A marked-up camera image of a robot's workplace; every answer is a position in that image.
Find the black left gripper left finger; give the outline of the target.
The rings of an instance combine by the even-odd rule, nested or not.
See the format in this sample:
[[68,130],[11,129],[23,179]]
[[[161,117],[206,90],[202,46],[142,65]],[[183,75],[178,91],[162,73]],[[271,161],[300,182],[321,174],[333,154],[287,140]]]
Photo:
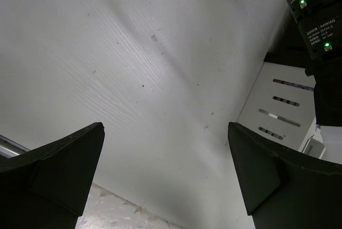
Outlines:
[[1,159],[1,228],[75,228],[105,138],[101,122]]

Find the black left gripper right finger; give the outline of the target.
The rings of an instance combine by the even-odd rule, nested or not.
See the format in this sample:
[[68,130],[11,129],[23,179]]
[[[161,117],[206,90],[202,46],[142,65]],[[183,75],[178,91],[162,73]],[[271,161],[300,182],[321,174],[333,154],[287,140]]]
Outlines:
[[341,228],[341,165],[231,122],[228,142],[255,228]]

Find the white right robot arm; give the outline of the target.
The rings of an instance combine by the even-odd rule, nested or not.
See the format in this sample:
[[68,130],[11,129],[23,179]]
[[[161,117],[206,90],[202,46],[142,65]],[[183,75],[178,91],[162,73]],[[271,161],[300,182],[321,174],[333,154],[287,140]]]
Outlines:
[[312,59],[316,123],[326,160],[341,163],[341,0],[286,0]]

